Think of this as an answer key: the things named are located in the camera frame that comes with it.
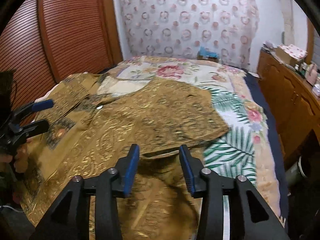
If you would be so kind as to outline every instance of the wooden cabinet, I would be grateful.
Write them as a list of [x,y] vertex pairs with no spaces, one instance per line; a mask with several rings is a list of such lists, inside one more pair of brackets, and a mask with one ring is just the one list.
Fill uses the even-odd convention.
[[261,51],[259,85],[276,119],[285,166],[298,158],[297,148],[313,130],[320,141],[320,100],[299,75]]

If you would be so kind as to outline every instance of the dark blue bed sheet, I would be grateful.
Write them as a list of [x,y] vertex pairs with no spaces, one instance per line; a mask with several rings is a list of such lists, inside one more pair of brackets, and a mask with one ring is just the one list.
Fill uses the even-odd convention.
[[268,139],[272,150],[273,159],[275,161],[276,177],[279,181],[279,191],[280,191],[280,210],[283,218],[288,219],[289,213],[289,202],[288,202],[288,184],[285,179],[285,170],[283,157],[281,152],[281,147],[278,139],[278,133],[276,130],[276,120],[271,113],[270,107],[266,102],[257,79],[251,74],[247,73],[244,78],[253,100],[261,107],[263,107],[264,113],[267,116],[267,125],[269,127]]

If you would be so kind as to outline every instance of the garment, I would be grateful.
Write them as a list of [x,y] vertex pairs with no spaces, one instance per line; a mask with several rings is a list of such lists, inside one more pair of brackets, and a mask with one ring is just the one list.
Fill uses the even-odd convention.
[[[36,225],[74,175],[97,176],[140,146],[132,195],[118,199],[124,239],[189,239],[196,232],[199,203],[187,193],[178,157],[181,144],[201,158],[204,141],[228,131],[211,107],[211,95],[183,82],[156,78],[119,98],[96,95],[106,75],[76,74],[49,98],[48,133],[29,145],[22,207]],[[90,212],[93,238],[94,202]]]

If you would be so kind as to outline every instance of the silver bolt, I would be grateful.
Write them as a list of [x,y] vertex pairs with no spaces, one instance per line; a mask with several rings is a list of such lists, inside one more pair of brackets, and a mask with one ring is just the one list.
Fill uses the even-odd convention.
[[110,168],[110,169],[108,169],[108,172],[109,172],[110,174],[116,174],[118,171],[117,171],[116,168]]
[[82,179],[82,177],[80,175],[76,175],[76,176],[72,177],[73,182],[79,182],[79,181],[81,181],[81,179]]
[[211,170],[208,169],[208,168],[203,168],[203,169],[201,170],[201,172],[202,172],[203,174],[210,174],[210,173],[211,173]]
[[239,175],[239,176],[238,176],[238,179],[239,179],[239,181],[241,181],[241,182],[245,182],[245,181],[247,180],[247,177],[244,176],[244,175]]

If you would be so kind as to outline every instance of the patterned curtain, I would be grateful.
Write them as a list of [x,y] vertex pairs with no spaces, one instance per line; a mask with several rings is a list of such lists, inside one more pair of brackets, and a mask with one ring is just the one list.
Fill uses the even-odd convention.
[[131,53],[196,58],[200,46],[246,68],[258,29],[255,0],[120,0]]

